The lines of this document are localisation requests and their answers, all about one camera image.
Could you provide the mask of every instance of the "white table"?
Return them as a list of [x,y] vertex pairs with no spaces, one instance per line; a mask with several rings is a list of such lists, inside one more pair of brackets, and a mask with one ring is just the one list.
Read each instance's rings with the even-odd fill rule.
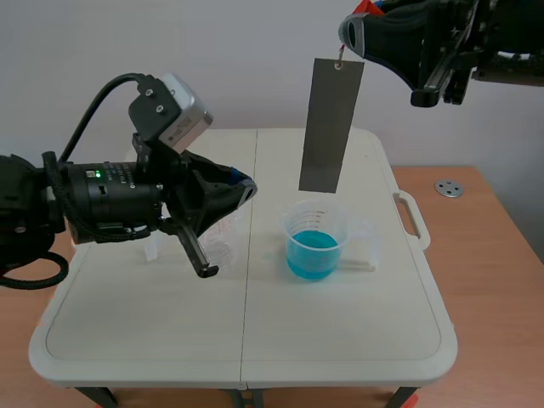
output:
[[[303,130],[209,131],[192,150],[258,184],[233,268],[201,280],[181,246],[151,263],[140,242],[79,247],[31,340],[38,374],[102,406],[114,406],[109,387],[379,385],[399,386],[390,406],[400,406],[451,368],[456,335],[423,254],[428,232],[375,136],[352,130],[332,198],[376,224],[379,268],[358,270],[353,241],[313,283],[287,268],[276,223],[294,202],[323,196],[298,191]],[[419,238],[404,231],[394,196]]]

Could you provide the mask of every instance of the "clear plastic cup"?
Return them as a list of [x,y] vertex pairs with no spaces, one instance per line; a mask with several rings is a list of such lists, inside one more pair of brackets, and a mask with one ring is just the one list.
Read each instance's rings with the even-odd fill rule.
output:
[[377,263],[373,227],[333,201],[301,201],[280,218],[280,224],[287,235],[287,264],[301,278],[315,281],[330,275],[351,238],[368,238],[373,246],[369,261]]

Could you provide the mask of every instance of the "black cable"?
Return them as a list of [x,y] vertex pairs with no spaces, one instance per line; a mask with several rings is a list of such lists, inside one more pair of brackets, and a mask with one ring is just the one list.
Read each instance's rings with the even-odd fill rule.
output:
[[57,275],[50,278],[41,280],[20,280],[14,278],[6,278],[5,276],[0,278],[0,286],[6,286],[11,289],[20,289],[24,291],[35,291],[37,289],[44,289],[46,287],[58,285],[68,275],[68,261],[62,258],[57,253],[46,252],[40,259],[48,259],[55,262],[60,267],[60,271]]
[[104,101],[105,97],[110,94],[112,90],[117,88],[119,85],[122,85],[125,82],[135,81],[139,82],[142,78],[144,78],[144,74],[137,74],[137,73],[128,73],[120,75],[116,78],[113,78],[111,81],[106,83],[102,89],[100,89],[100,92],[94,97],[93,102],[91,102],[91,105],[87,108],[85,111],[85,114],[83,115],[81,121],[79,121],[79,124],[76,127],[76,130],[74,131],[74,134],[71,135],[70,141],[65,147],[65,151],[62,152],[62,155],[60,155],[60,162],[67,162],[68,158],[71,155],[71,152],[74,150],[74,148],[77,145],[77,142],[82,137],[83,131],[87,127],[88,123],[90,122],[91,118],[94,115],[94,112],[98,109],[100,104]]
[[142,229],[141,231],[134,231],[126,234],[106,234],[87,223],[87,221],[79,215],[77,207],[68,196],[62,176],[60,175],[59,163],[57,162],[57,157],[54,152],[46,151],[42,154],[42,158],[43,169],[45,170],[51,189],[53,189],[54,196],[66,218],[68,218],[77,230],[84,232],[98,243],[131,241],[150,236],[150,231],[148,229]]

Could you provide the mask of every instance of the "orange object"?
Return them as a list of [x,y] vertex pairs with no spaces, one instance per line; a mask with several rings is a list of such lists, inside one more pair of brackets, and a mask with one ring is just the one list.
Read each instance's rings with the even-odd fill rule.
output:
[[414,408],[416,406],[419,397],[413,394],[400,408]]
[[352,14],[357,14],[357,13],[369,13],[374,15],[385,14],[373,2],[371,2],[371,0],[363,0],[362,2],[360,2],[360,4],[355,8]]

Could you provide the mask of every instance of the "table seam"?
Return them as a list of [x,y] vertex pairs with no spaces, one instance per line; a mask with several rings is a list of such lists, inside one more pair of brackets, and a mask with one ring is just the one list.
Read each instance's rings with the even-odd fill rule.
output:
[[[253,180],[257,180],[257,143],[258,143],[258,129],[255,129],[255,158],[253,162]],[[249,281],[249,257],[251,256],[251,244],[252,244],[252,221],[253,221],[253,202],[255,198],[253,197],[251,201],[251,211],[249,216],[249,240],[247,242],[247,267],[246,267],[246,296],[244,297],[244,319],[242,321],[241,329],[241,353],[240,353],[240,378],[241,383],[241,369],[242,362],[244,360],[244,334],[246,331],[246,310],[247,310],[247,283]]]

